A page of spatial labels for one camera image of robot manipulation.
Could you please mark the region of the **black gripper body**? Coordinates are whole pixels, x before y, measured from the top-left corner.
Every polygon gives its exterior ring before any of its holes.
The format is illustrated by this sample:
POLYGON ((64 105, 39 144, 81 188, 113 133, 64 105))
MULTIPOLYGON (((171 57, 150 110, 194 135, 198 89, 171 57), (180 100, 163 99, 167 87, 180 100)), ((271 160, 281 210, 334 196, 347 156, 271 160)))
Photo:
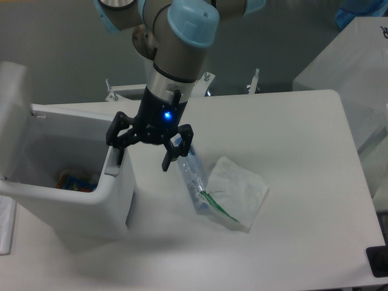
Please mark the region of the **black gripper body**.
POLYGON ((161 145, 177 134, 189 137, 189 125, 180 125, 187 103, 181 102, 179 89, 172 92, 172 100, 166 101, 145 89, 139 110, 132 125, 133 142, 161 145))

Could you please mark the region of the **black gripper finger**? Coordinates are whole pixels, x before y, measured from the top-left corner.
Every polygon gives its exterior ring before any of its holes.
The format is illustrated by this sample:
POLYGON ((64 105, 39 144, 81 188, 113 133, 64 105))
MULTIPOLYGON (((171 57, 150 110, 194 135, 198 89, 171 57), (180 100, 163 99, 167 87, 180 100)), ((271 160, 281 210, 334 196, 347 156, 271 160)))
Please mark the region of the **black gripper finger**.
POLYGON ((138 142, 138 123, 135 118, 118 111, 105 135, 106 144, 118 149, 117 165, 122 164, 124 150, 138 142))
POLYGON ((194 133, 190 124, 180 125, 168 132, 162 137, 162 144, 166 148, 166 154, 162 161, 162 170, 166 172, 172 161, 176 161, 179 156, 186 157, 189 154, 194 133), (181 141, 178 145, 174 145, 172 138, 179 135, 181 141))

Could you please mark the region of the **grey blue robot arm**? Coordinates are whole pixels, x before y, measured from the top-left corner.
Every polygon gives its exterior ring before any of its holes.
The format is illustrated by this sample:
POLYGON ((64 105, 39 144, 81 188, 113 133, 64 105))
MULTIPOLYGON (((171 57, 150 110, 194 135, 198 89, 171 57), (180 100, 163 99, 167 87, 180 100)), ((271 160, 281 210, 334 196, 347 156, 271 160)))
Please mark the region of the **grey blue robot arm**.
POLYGON ((107 30, 143 25, 154 38, 153 68, 137 114, 118 112, 106 134, 118 162, 139 142, 166 148, 163 170, 189 153, 194 134, 181 118, 219 23, 264 6, 264 1, 95 1, 107 30))

